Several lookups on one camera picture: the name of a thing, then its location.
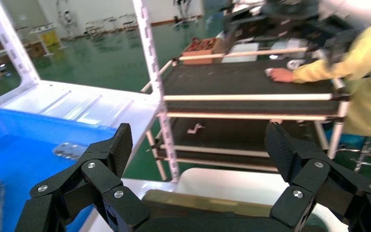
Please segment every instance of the worker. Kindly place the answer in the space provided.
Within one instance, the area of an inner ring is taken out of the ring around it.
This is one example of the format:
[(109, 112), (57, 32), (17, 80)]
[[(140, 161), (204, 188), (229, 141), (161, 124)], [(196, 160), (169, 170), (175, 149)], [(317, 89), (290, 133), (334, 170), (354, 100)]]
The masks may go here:
[(344, 133), (371, 136), (371, 26), (353, 42), (340, 63), (328, 69), (326, 61), (318, 60), (291, 72), (273, 69), (270, 76), (277, 82), (305, 83), (344, 77), (352, 94)]

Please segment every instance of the factory floor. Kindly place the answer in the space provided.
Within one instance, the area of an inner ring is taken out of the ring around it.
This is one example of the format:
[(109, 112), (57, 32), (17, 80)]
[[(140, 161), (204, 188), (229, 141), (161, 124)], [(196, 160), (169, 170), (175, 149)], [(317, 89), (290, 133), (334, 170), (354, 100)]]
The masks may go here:
[[(192, 37), (214, 37), (222, 30), (223, 18), (218, 14), (199, 20), (197, 24), (178, 28), (172, 25), (153, 27), (158, 61), (162, 67), (168, 60), (177, 57), (190, 43)], [(148, 73), (145, 58), (138, 36), (119, 32), (108, 34), (103, 40), (94, 42), (89, 39), (78, 39), (65, 42), (64, 50), (50, 47), (54, 53), (49, 58), (36, 58), (33, 63), (44, 80), (75, 83), (80, 85), (121, 89), (138, 92), (147, 82)], [(0, 79), (0, 96), (20, 84), (20, 77), (10, 64), (8, 73)], [(154, 135), (158, 125), (153, 126)], [(133, 161), (126, 170), (126, 178), (161, 180), (155, 159), (148, 151), (149, 145), (144, 141)], [(354, 162), (349, 154), (338, 154), (337, 162), (352, 168)], [(165, 162), (166, 173), (169, 173)], [(204, 165), (181, 163), (181, 171)], [(361, 173), (371, 177), (371, 167), (363, 167)]]

